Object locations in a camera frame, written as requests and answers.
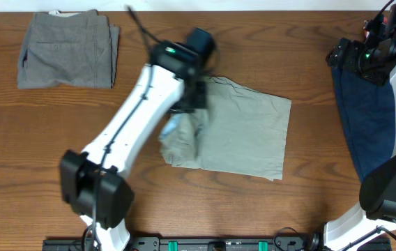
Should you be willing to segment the khaki beige shorts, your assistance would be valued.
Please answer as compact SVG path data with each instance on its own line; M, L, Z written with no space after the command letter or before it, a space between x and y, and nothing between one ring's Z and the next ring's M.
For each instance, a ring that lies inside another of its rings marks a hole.
M160 152L173 167L280 180L291 100L237 84L205 79L207 106L173 114L159 135Z

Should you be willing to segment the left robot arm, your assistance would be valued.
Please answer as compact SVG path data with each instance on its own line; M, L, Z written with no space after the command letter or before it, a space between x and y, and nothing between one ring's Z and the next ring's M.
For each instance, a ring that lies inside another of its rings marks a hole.
M87 224L79 249L126 248L125 218L135 198L126 176L169 110L191 112L202 104L200 81L214 51L213 39L155 45L134 89L103 131L81 152L64 153L59 163L62 199Z

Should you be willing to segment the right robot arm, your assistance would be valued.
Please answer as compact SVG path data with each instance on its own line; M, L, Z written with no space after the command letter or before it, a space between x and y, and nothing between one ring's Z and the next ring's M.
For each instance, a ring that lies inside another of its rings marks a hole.
M344 136L360 177L358 202L321 233L325 250L358 250L396 231L396 38L343 38L327 56Z

